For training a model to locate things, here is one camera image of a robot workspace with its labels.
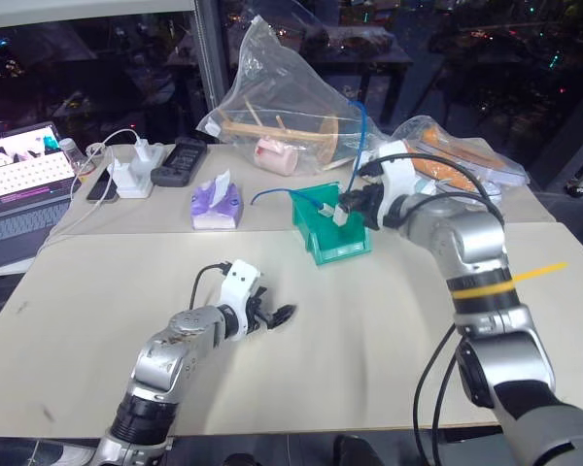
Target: laptop screen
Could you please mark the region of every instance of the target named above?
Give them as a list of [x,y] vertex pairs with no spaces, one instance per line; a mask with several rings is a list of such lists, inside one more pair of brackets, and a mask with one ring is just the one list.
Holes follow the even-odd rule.
[[0,206],[63,191],[74,176],[50,122],[0,136]]

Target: black cable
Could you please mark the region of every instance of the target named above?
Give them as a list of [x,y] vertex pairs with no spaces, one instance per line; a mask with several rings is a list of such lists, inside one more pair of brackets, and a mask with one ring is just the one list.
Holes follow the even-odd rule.
[[465,177],[467,177],[471,183],[473,183],[473,185],[475,186],[475,188],[477,189],[479,194],[484,199],[486,199],[487,201],[490,201],[490,196],[488,195],[488,191],[486,191],[486,188],[475,178],[475,175],[473,175],[471,172],[469,172],[462,165],[460,165],[457,162],[454,162],[452,160],[449,160],[448,158],[445,158],[445,157],[439,157],[438,155],[430,155],[429,153],[420,153],[420,152],[394,153],[392,155],[385,155],[384,157],[375,158],[375,159],[371,160],[369,163],[382,163],[382,162],[387,162],[389,160],[402,160],[402,159],[412,159],[412,158],[418,158],[418,159],[422,159],[422,160],[431,160],[432,162],[442,163],[443,165],[447,165],[448,167],[451,167],[454,170],[458,170]]
[[436,405],[434,406],[434,418],[431,421],[431,454],[434,457],[434,465],[442,466],[440,462],[440,454],[438,453],[438,421],[440,419],[440,409],[443,406],[443,398],[445,397],[445,390],[447,390],[447,384],[449,383],[449,378],[451,373],[454,371],[454,366],[456,365],[456,355],[451,356],[445,375],[443,376],[443,382],[440,384],[440,389],[438,390],[438,396],[436,397]]
[[449,329],[447,330],[447,333],[445,333],[445,336],[442,338],[442,340],[434,350],[434,353],[429,359],[428,364],[426,364],[426,368],[424,369],[422,375],[419,377],[419,382],[417,383],[417,388],[415,389],[415,397],[412,404],[412,426],[413,432],[415,434],[415,443],[417,444],[417,450],[419,451],[419,455],[421,456],[424,466],[429,465],[429,461],[428,457],[426,456],[426,452],[424,451],[424,446],[421,443],[421,435],[419,434],[419,397],[421,396],[421,389],[423,388],[426,378],[428,377],[431,366],[434,365],[434,362],[436,361],[438,354],[440,354],[440,352],[443,350],[443,348],[447,344],[447,341],[452,336],[455,330],[456,325],[452,323]]
[[221,262],[220,264],[207,265],[198,271],[198,274],[196,274],[196,278],[194,279],[194,284],[192,285],[192,295],[190,296],[189,311],[194,308],[194,298],[196,298],[196,289],[198,288],[198,283],[201,280],[201,276],[203,275],[203,273],[212,269],[220,269],[223,272],[223,275],[226,275],[230,268],[231,268],[230,263]]
[[488,209],[488,212],[495,216],[501,225],[505,224],[505,220],[503,219],[501,211],[495,204],[493,204],[492,201],[488,201],[477,194],[473,194],[472,192],[439,192],[438,194],[427,197],[408,209],[406,214],[400,219],[400,224],[403,225],[417,209],[425,206],[425,204],[438,199],[445,199],[449,197],[465,197],[466,199],[474,199],[475,201],[484,204],[486,209]]

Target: bottle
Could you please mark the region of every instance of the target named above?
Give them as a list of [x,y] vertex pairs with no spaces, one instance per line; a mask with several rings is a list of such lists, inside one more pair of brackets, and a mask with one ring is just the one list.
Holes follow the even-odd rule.
[[93,163],[93,161],[90,160],[88,163],[86,163],[85,155],[80,151],[80,149],[78,149],[78,146],[76,146],[76,142],[71,138],[61,139],[58,142],[58,145],[60,146],[60,149],[63,152],[65,152],[67,158],[69,158],[69,161],[71,162],[71,166],[74,169],[74,172],[76,172],[77,174],[80,172],[78,174],[78,179],[80,180],[80,183],[84,183],[86,177],[88,177],[88,175],[90,175],[93,172],[93,170],[95,170],[95,164]]

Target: green storage box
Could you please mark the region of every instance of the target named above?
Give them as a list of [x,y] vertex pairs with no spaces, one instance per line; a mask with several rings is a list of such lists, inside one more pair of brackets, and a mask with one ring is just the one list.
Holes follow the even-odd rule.
[[[321,184],[298,191],[334,207],[339,198],[339,183]],[[361,214],[352,212],[347,223],[338,227],[332,218],[319,214],[310,201],[293,194],[290,196],[293,201],[293,224],[300,230],[305,247],[313,254],[316,264],[371,251],[369,230],[362,224]]]

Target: blue cable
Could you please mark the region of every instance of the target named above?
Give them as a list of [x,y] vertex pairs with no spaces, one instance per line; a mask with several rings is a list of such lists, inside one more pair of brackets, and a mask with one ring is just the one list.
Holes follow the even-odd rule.
[[324,203],[322,201],[318,201],[316,198],[311,197],[311,196],[308,196],[304,192],[296,191],[295,189],[287,189],[286,187],[275,187],[273,189],[265,189],[264,191],[258,192],[253,197],[253,199],[251,199],[251,205],[253,205],[253,203],[255,201],[257,201],[257,199],[259,198],[259,196],[262,196],[263,194],[269,194],[270,192],[288,192],[289,194],[292,194],[294,196],[298,196],[298,197],[301,197],[303,199],[306,199],[311,204],[313,204],[317,209],[321,209],[322,206],[324,205]]
[[354,105],[360,109],[360,142],[359,142],[359,152],[357,153],[357,160],[354,163],[354,169],[352,170],[352,177],[350,177],[350,182],[348,183],[348,188],[346,192],[350,192],[352,189],[352,183],[354,182],[354,178],[357,175],[357,171],[359,170],[360,164],[360,153],[365,147],[365,133],[367,132],[367,109],[362,104],[362,102],[357,101],[348,101],[348,105]]

